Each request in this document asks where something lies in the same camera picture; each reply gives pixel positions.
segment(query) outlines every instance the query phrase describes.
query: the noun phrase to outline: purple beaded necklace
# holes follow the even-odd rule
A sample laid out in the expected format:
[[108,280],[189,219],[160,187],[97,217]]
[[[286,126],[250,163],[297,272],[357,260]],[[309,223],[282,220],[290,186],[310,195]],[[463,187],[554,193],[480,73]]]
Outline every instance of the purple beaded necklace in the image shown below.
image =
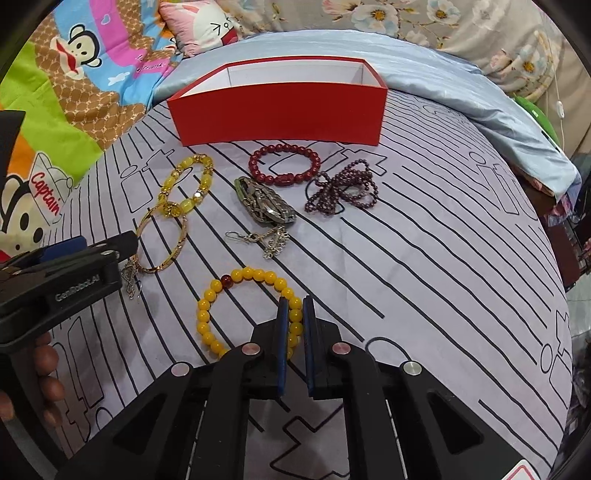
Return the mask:
[[[360,163],[365,165],[365,170],[354,168],[355,165]],[[378,186],[372,180],[372,177],[373,174],[366,160],[355,160],[332,179],[326,172],[318,172],[318,176],[310,184],[314,183],[317,187],[320,187],[320,190],[308,198],[304,208],[306,212],[318,210],[325,215],[335,215],[339,198],[357,208],[373,207],[378,201]],[[350,187],[356,187],[359,192],[357,194],[347,193]],[[369,202],[360,201],[367,196],[372,198]]]

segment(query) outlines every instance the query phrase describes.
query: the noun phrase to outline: floral pillow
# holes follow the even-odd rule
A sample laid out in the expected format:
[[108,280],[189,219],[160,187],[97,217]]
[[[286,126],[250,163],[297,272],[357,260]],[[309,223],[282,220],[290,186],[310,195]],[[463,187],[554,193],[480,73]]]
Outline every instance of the floral pillow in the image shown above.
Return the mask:
[[532,0],[217,0],[244,36],[356,29],[471,61],[506,93],[535,102],[554,77],[564,37]]

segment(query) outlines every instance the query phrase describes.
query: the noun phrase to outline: red bead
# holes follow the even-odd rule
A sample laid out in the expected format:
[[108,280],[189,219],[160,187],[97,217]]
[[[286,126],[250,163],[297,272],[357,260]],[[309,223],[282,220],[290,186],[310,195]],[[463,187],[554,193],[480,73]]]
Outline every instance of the red bead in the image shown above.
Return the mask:
[[290,178],[290,174],[282,174],[282,175],[278,175],[277,177],[275,177],[275,185],[277,185],[278,187],[288,187],[289,185],[293,185],[294,184],[294,180],[293,178]]
[[232,285],[234,285],[234,281],[230,275],[222,275],[220,282],[222,282],[224,288],[230,288]]

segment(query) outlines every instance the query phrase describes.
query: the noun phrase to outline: dark red beaded bracelet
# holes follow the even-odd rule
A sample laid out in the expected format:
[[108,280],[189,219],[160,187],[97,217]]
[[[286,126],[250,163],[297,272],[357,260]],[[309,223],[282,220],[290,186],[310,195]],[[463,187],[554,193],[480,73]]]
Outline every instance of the dark red beaded bracelet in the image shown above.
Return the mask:
[[[265,175],[264,173],[261,173],[258,168],[259,159],[263,155],[275,152],[299,153],[300,155],[308,157],[312,162],[312,165],[304,173],[298,174],[282,173],[274,177],[273,175]],[[260,149],[256,150],[248,161],[248,168],[251,171],[252,178],[254,178],[258,183],[277,185],[278,187],[288,187],[294,183],[302,183],[304,180],[309,181],[315,177],[320,170],[320,157],[318,156],[318,153],[309,148],[300,147],[298,145],[285,145],[278,143],[277,145],[269,145],[268,147],[261,147]]]

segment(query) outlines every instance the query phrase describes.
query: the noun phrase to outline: colorful blanket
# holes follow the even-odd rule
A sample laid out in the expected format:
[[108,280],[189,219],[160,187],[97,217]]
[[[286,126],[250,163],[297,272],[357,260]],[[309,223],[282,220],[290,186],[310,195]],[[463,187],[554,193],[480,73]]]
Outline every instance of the colorful blanket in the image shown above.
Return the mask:
[[155,0],[64,0],[0,85],[27,115],[0,205],[0,261],[37,248],[88,168],[149,109],[178,64]]

